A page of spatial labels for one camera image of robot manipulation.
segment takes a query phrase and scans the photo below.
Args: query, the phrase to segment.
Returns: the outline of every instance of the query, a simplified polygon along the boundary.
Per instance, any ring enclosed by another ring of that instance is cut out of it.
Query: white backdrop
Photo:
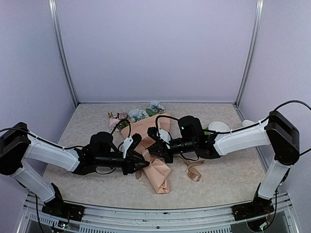
[[[58,0],[80,102],[234,102],[256,0]]]

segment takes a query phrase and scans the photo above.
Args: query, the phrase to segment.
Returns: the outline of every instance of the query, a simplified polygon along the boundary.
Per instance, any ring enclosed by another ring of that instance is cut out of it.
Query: blue flower
[[[129,113],[129,117],[131,118],[132,122],[138,121],[138,116],[139,116],[139,109],[133,109]]]
[[[161,110],[164,110],[164,107],[160,104],[157,100],[152,100],[150,102],[150,109],[154,112],[159,112]]]
[[[146,111],[139,110],[138,108],[131,110],[128,114],[132,122],[137,122],[148,117]]]

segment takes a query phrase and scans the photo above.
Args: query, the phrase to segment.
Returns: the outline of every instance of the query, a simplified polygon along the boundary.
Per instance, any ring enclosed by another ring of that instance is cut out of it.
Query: lavender wall
[[[298,99],[311,105],[311,1],[265,1],[249,82],[241,109],[259,119],[280,103]],[[301,151],[311,147],[311,112],[304,106],[280,109],[299,130]],[[268,161],[270,147],[263,148]],[[311,153],[291,169],[283,189],[293,202],[303,232],[310,232]]]
[[[256,0],[58,0],[80,102],[234,102]]]
[[[24,121],[56,142],[73,113],[48,1],[0,1],[0,129]],[[44,165],[32,163],[39,172]],[[16,231],[27,192],[0,175],[0,231]]]

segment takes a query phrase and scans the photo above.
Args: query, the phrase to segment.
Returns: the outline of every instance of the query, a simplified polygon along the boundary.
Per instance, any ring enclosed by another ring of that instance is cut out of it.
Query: white cup
[[[253,125],[254,124],[254,122],[253,121],[251,121],[251,120],[244,120],[243,121],[243,123],[242,123],[242,125],[245,127],[245,126],[249,126],[249,125]]]
[[[230,131],[230,128],[223,122],[214,121],[208,125],[208,130],[213,130],[216,132],[228,132]]]

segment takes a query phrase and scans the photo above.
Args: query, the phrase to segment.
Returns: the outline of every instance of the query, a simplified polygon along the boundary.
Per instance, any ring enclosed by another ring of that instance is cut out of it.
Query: table surface
[[[201,120],[203,128],[213,121],[222,121],[230,128],[242,125],[231,104],[164,103],[165,111],[180,118],[192,115]],[[129,112],[145,109],[147,103],[80,104],[59,141],[60,145],[86,145],[99,131],[108,131],[108,112]],[[180,132],[175,121],[171,123],[173,138]],[[114,133],[114,143],[122,141],[121,133]],[[186,166],[180,159],[168,164],[171,191],[156,194],[143,175],[137,180],[134,174],[123,176],[121,169],[109,175],[88,174],[79,176],[59,167],[48,165],[44,178],[58,186],[64,200],[99,206],[135,209],[180,209],[231,204],[251,200],[257,186],[264,179],[264,170],[254,148],[205,160],[197,169],[202,174],[199,182],[190,180]],[[108,168],[99,168],[107,172]]]

